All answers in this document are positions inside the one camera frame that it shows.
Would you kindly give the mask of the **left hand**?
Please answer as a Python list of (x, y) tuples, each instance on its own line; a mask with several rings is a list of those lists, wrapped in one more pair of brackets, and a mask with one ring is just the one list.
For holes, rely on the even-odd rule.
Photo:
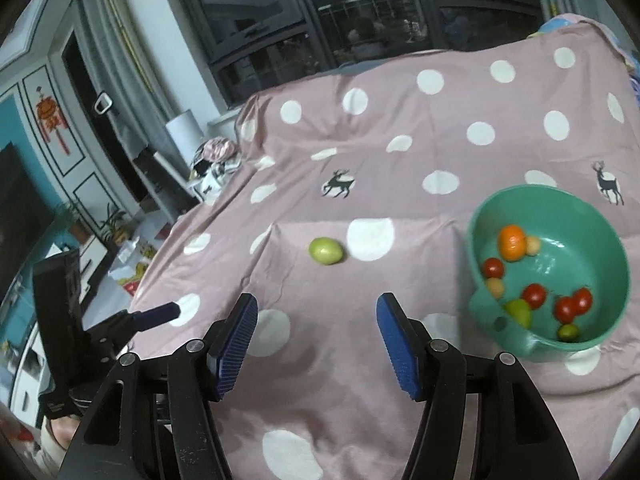
[(42, 431), (63, 452), (66, 452), (75, 437), (80, 426), (81, 418), (78, 416), (63, 416), (56, 419), (45, 418)]

